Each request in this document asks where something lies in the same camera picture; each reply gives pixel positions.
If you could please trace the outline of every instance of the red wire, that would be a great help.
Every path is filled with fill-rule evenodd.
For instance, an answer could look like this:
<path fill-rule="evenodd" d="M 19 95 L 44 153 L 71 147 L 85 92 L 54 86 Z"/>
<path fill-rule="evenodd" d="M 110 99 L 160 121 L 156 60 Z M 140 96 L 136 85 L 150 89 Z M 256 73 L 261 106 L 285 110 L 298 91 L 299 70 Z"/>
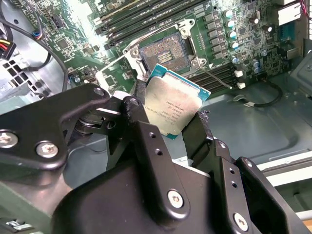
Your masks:
<path fill-rule="evenodd" d="M 3 48 L 4 50 L 7 50 L 8 47 L 0 43 L 0 47 Z"/>

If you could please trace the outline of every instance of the mounting hole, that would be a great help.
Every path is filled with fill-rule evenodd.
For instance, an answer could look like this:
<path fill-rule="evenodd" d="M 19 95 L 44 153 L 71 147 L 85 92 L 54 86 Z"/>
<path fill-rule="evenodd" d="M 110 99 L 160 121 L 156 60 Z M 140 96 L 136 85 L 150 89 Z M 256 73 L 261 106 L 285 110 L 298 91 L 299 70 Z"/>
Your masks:
<path fill-rule="evenodd" d="M 160 149 L 155 149 L 155 153 L 159 156 L 162 156 L 162 151 Z"/>
<path fill-rule="evenodd" d="M 151 137 L 151 138 L 156 138 L 156 136 L 155 136 L 154 133 L 150 133 L 150 137 Z"/>
<path fill-rule="evenodd" d="M 234 188 L 237 188 L 237 184 L 234 181 L 231 181 L 231 184 Z"/>
<path fill-rule="evenodd" d="M 137 100 L 135 100 L 134 98 L 130 99 L 130 102 L 131 102 L 132 104 L 136 105 L 136 106 L 139 106 L 139 105 L 140 105 L 140 103 L 139 103 Z"/>
<path fill-rule="evenodd" d="M 113 129 L 113 128 L 115 128 L 115 126 L 116 126 L 115 121 L 109 121 L 107 123 L 107 129 Z"/>

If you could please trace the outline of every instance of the yellow wire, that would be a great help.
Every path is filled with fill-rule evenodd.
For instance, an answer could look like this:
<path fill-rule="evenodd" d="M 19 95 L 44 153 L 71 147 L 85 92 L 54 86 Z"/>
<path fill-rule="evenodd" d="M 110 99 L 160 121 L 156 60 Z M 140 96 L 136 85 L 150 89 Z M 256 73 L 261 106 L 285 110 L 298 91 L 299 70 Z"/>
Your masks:
<path fill-rule="evenodd" d="M 11 44 L 10 42 L 8 42 L 8 41 L 6 41 L 6 40 L 2 40 L 2 39 L 0 39 L 0 42 L 5 43 L 5 44 L 7 44 L 7 45 Z"/>

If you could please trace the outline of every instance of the screw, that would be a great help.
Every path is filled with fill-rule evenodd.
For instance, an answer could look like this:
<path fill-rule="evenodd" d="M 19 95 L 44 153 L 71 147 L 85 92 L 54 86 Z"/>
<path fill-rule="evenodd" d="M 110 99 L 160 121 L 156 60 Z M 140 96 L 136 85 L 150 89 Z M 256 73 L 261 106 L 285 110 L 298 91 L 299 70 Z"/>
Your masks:
<path fill-rule="evenodd" d="M 226 148 L 226 145 L 225 145 L 222 141 L 219 141 L 219 144 L 221 145 L 221 147 L 222 147 L 223 149 Z"/>
<path fill-rule="evenodd" d="M 234 213 L 234 221 L 237 224 L 237 226 L 246 232 L 248 230 L 248 224 L 247 221 L 244 219 L 243 216 L 241 216 L 239 213 Z"/>
<path fill-rule="evenodd" d="M 36 152 L 41 157 L 52 158 L 58 154 L 59 149 L 53 143 L 43 142 L 37 146 Z"/>
<path fill-rule="evenodd" d="M 98 95 L 104 96 L 104 92 L 103 92 L 103 90 L 100 89 L 100 88 L 94 88 L 93 91 L 94 91 L 96 94 L 98 94 Z"/>
<path fill-rule="evenodd" d="M 0 148 L 11 148 L 18 143 L 18 137 L 13 133 L 2 132 L 0 133 Z"/>
<path fill-rule="evenodd" d="M 81 79 L 79 77 L 75 77 L 74 81 L 75 83 L 80 83 Z"/>
<path fill-rule="evenodd" d="M 181 208 L 183 206 L 183 198 L 177 191 L 170 190 L 168 192 L 168 199 L 175 208 Z"/>
<path fill-rule="evenodd" d="M 247 163 L 247 165 L 248 165 L 249 167 L 252 167 L 252 166 L 253 166 L 253 164 L 252 164 L 248 159 L 245 159 L 245 162 Z"/>

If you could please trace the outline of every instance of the motherboard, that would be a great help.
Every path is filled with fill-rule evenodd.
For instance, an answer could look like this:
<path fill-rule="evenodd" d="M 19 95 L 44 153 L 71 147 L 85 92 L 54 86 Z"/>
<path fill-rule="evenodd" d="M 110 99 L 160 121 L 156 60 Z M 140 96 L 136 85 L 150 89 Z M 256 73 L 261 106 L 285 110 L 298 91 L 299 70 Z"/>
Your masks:
<path fill-rule="evenodd" d="M 36 27 L 29 6 L 11 1 Z M 227 88 L 213 76 L 235 88 L 289 66 L 281 55 L 289 37 L 282 39 L 269 19 L 272 0 L 29 2 L 41 19 L 42 40 L 64 61 L 73 86 L 91 82 L 110 93 L 129 92 L 161 64 L 218 93 Z"/>

